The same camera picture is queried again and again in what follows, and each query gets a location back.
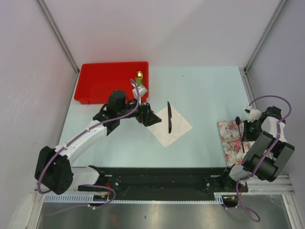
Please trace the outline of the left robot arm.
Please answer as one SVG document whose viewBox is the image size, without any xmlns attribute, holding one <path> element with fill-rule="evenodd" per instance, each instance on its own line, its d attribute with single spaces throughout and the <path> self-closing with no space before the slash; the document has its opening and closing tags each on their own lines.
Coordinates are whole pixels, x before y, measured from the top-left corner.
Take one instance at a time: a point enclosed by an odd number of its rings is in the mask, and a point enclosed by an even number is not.
<svg viewBox="0 0 305 229">
<path fill-rule="evenodd" d="M 84 185 L 89 185 L 96 191 L 103 189 L 105 178 L 96 167 L 72 170 L 71 165 L 97 140 L 108 136 L 120 125 L 120 120 L 125 118 L 135 118 L 145 127 L 162 121 L 152 111 L 149 103 L 141 102 L 138 94 L 128 101 L 124 91 L 113 91 L 108 102 L 84 130 L 62 146 L 45 146 L 40 151 L 34 173 L 39 192 L 44 193 L 42 185 L 57 195 L 63 194 L 70 187 Z"/>
</svg>

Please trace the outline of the black plastic knife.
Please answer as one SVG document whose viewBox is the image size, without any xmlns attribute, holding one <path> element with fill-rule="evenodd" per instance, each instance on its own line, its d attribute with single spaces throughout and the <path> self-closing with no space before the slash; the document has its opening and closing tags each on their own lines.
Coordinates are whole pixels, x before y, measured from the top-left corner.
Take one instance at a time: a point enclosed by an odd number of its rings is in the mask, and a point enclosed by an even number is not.
<svg viewBox="0 0 305 229">
<path fill-rule="evenodd" d="M 168 133 L 170 134 L 172 131 L 172 109 L 169 101 L 167 102 L 167 109 L 168 109 Z"/>
</svg>

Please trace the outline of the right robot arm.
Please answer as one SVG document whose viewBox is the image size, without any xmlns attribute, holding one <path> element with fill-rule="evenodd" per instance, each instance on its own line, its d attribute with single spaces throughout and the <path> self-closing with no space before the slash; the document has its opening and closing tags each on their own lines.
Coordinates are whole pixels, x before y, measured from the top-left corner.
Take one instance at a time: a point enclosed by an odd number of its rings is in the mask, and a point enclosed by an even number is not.
<svg viewBox="0 0 305 229">
<path fill-rule="evenodd" d="M 237 181 L 246 181 L 256 176 L 273 182 L 295 151 L 284 136 L 285 119 L 281 109 L 268 107 L 264 112 L 247 108 L 248 119 L 244 120 L 242 143 L 253 142 L 241 165 L 234 165 L 230 173 L 220 179 L 224 191 L 232 191 Z"/>
</svg>

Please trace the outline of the white paper napkin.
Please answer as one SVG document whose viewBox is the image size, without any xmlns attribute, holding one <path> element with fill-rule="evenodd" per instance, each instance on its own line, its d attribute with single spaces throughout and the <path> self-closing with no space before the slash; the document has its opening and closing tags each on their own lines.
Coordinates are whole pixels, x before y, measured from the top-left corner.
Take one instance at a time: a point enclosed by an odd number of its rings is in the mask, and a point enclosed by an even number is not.
<svg viewBox="0 0 305 229">
<path fill-rule="evenodd" d="M 160 117 L 162 121 L 160 123 L 148 127 L 163 147 L 169 146 L 171 143 L 173 143 L 192 129 L 192 126 L 172 105 L 171 111 L 171 133 L 169 133 L 167 106 L 157 113 L 157 116 Z"/>
</svg>

